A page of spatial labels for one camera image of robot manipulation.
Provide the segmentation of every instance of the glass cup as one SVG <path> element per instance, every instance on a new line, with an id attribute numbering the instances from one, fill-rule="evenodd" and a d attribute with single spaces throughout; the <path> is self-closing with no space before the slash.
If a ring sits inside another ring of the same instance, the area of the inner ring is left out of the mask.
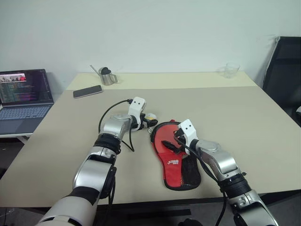
<path id="1" fill-rule="evenodd" d="M 239 64 L 227 63 L 223 76 L 227 79 L 233 78 L 236 76 L 236 73 L 238 72 L 239 68 L 240 68 Z"/>

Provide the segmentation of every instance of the chair backrest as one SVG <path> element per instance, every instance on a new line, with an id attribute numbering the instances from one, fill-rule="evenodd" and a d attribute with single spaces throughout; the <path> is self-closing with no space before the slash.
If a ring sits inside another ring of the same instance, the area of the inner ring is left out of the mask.
<path id="1" fill-rule="evenodd" d="M 281 108 L 301 106 L 301 37 L 280 37 L 262 89 Z"/>

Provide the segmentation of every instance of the smartphone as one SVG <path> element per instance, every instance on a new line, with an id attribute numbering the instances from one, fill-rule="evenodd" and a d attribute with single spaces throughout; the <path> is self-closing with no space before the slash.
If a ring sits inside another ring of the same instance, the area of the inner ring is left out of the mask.
<path id="1" fill-rule="evenodd" d="M 73 97 L 75 99 L 80 98 L 80 97 L 86 97 L 86 96 L 93 95 L 93 94 L 96 94 L 96 93 L 101 93 L 102 91 L 103 90 L 102 90 L 102 87 L 100 85 L 92 86 L 92 87 L 89 87 L 89 88 L 84 88 L 84 89 L 79 89 L 79 90 L 73 91 Z"/>

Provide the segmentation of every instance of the robotic arm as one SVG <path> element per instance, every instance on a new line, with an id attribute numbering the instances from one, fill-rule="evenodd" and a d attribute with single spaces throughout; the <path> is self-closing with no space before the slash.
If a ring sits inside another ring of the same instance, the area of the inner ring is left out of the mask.
<path id="1" fill-rule="evenodd" d="M 216 142 L 198 139 L 189 119 L 180 123 L 178 128 L 175 136 L 185 138 L 186 154 L 190 154 L 192 150 L 208 164 L 218 180 L 221 191 L 227 194 L 237 226 L 278 226 L 275 218 L 256 191 L 250 188 L 228 152 Z"/>
<path id="2" fill-rule="evenodd" d="M 99 199 L 108 197 L 115 183 L 114 164 L 124 134 L 158 123 L 154 115 L 145 117 L 145 107 L 145 100 L 135 97 L 128 114 L 114 115 L 106 121 L 74 177 L 73 191 L 55 203 L 37 226 L 92 225 Z"/>

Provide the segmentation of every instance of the beige tabletop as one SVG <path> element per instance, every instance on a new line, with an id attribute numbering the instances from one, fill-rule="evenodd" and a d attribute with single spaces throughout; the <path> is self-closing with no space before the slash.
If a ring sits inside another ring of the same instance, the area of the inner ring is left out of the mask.
<path id="1" fill-rule="evenodd" d="M 67 195 L 105 109 L 135 96 L 146 99 L 145 112 L 156 114 L 159 122 L 189 118 L 199 138 L 219 142 L 233 155 L 257 192 L 301 188 L 301 129 L 257 86 L 105 90 L 79 99 L 66 90 L 0 180 L 0 206 L 47 207 Z M 127 110 L 127 104 L 119 105 L 109 115 Z M 133 133 L 132 140 L 136 151 L 122 146 L 116 161 L 114 203 L 221 196 L 202 169 L 198 188 L 167 189 L 148 131 Z"/>
<path id="2" fill-rule="evenodd" d="M 256 86 L 245 72 L 227 79 L 223 72 L 195 73 L 117 73 L 118 83 L 102 86 L 103 89 L 183 89 L 208 87 Z M 96 73 L 79 73 L 67 90 L 83 89 L 100 85 Z"/>

